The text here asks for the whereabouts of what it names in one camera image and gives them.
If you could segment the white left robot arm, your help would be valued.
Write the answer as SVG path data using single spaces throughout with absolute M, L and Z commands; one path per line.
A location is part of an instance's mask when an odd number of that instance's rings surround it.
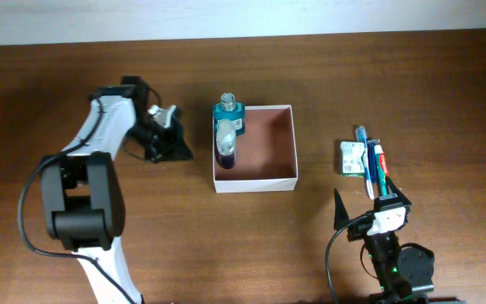
M 40 189 L 50 237 L 84 269 L 99 303 L 142 303 L 122 249 L 126 209 L 114 160 L 129 139 L 149 163 L 191 160 L 181 109 L 149 104 L 153 89 L 140 79 L 101 87 L 75 139 L 44 160 Z

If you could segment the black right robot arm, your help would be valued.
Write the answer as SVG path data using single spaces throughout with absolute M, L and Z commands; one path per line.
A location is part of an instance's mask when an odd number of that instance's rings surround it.
M 347 232 L 349 241 L 362 240 L 372 262 L 381 291 L 367 297 L 368 303 L 428 303 L 434 290 L 434 253 L 417 243 L 400 244 L 396 232 L 408 223 L 412 203 L 386 179 L 389 194 L 374 200 L 372 210 L 351 219 L 338 191 L 334 192 L 335 234 L 327 244 Z

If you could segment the green white wipes packet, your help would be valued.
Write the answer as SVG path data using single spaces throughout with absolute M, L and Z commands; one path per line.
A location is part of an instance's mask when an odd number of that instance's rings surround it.
M 340 150 L 341 175 L 365 177 L 365 165 L 363 162 L 364 144 L 362 142 L 342 141 Z

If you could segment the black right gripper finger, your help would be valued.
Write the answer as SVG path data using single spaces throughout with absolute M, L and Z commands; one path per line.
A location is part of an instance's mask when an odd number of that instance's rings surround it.
M 390 188 L 391 194 L 388 195 L 386 206 L 410 207 L 410 200 L 399 190 L 390 177 L 386 177 L 386 185 Z
M 345 208 L 341 195 L 336 188 L 334 189 L 334 203 L 335 203 L 334 229 L 336 231 L 340 231 L 346 224 L 349 223 L 350 217 Z

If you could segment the blue Listerine mouthwash bottle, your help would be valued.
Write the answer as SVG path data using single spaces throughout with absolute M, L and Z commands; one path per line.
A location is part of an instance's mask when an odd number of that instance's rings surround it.
M 213 106 L 214 132 L 217 132 L 218 122 L 227 119 L 234 123 L 236 135 L 243 135 L 246 130 L 245 115 L 245 105 L 237 102 L 232 93 L 223 93 L 220 97 L 220 102 Z

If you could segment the purple foaming soap pump bottle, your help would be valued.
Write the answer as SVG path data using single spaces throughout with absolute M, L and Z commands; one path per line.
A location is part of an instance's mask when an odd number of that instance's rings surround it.
M 232 169 L 236 162 L 236 131 L 231 120 L 218 121 L 215 147 L 219 165 L 224 169 Z

